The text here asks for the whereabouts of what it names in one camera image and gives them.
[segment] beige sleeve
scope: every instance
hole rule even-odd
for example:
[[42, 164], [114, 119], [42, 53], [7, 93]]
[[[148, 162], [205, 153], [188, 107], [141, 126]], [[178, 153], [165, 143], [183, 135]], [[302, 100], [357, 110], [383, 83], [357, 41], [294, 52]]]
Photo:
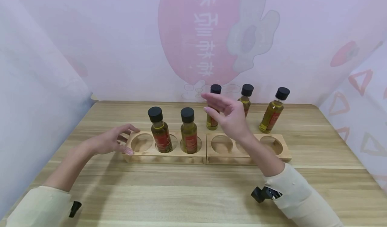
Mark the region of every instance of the beige sleeve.
[[344, 226], [328, 203], [291, 165], [286, 163], [282, 173], [264, 179], [265, 186], [283, 194], [274, 202], [298, 226]]
[[68, 192], [40, 186], [31, 189], [7, 219], [6, 227], [58, 227], [69, 216]]

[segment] hand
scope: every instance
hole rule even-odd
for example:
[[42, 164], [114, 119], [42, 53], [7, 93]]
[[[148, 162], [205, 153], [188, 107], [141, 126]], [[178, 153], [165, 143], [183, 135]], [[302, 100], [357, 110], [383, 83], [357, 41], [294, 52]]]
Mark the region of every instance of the hand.
[[81, 145], [88, 147], [92, 155], [104, 155], [113, 151], [133, 155], [134, 152], [132, 149], [125, 147], [124, 145], [120, 145], [120, 141], [124, 143], [128, 141], [128, 139], [121, 134], [130, 135], [132, 131], [136, 133], [140, 132], [138, 128], [128, 123], [89, 138], [88, 140], [82, 142]]
[[202, 93], [202, 98], [207, 100], [209, 106], [224, 114], [219, 114], [213, 108], [204, 107], [206, 113], [218, 122], [228, 137], [241, 141], [252, 134], [246, 122], [242, 102], [214, 93]]

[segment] red bottle label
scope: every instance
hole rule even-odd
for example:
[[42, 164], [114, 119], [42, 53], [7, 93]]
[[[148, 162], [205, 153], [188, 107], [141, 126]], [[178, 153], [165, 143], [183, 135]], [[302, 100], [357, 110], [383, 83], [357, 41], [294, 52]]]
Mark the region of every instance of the red bottle label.
[[274, 124], [277, 122], [278, 117], [280, 116], [281, 112], [279, 113], [273, 113], [271, 116], [270, 122], [268, 123], [268, 126], [266, 130], [271, 130], [274, 126]]
[[184, 137], [187, 153], [193, 154], [198, 150], [198, 134]]
[[217, 122], [214, 118], [211, 117], [211, 127], [217, 126]]
[[171, 143], [169, 131], [167, 130], [163, 135], [153, 135], [156, 141], [156, 146], [161, 152], [165, 152], [168, 145]]

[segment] right hand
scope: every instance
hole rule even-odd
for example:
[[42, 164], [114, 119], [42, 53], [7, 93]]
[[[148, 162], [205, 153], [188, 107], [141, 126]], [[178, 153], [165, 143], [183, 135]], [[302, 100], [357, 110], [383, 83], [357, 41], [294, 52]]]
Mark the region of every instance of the right hand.
[[202, 93], [202, 98], [206, 99], [210, 106], [204, 107], [205, 112], [218, 122], [228, 137], [240, 142], [252, 134], [246, 122], [242, 102], [214, 93]]

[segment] pink backdrop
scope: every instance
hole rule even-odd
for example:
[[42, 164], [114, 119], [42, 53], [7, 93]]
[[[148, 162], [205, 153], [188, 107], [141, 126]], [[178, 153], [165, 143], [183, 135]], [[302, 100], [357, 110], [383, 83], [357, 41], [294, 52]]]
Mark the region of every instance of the pink backdrop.
[[100, 100], [320, 105], [387, 28], [385, 0], [20, 0]]

